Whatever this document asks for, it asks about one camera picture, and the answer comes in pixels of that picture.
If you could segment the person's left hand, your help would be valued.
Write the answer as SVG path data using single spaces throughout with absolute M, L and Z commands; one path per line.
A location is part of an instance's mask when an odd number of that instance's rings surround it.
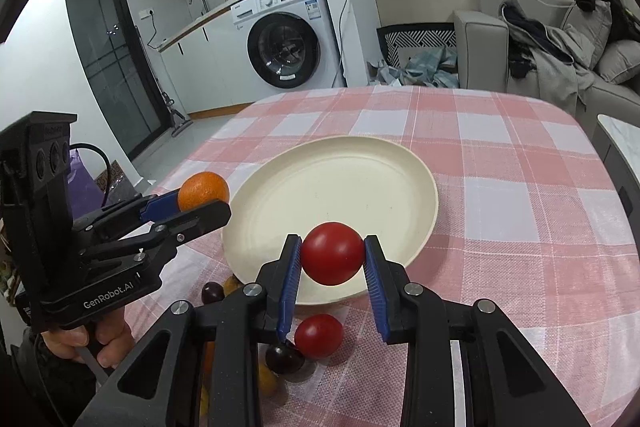
M 48 349 L 65 360 L 81 361 L 80 348 L 95 339 L 101 346 L 96 361 L 104 369 L 114 369 L 134 349 L 134 336 L 125 320 L 125 309 L 120 308 L 103 315 L 89 333 L 85 326 L 76 329 L 49 329 L 41 334 Z

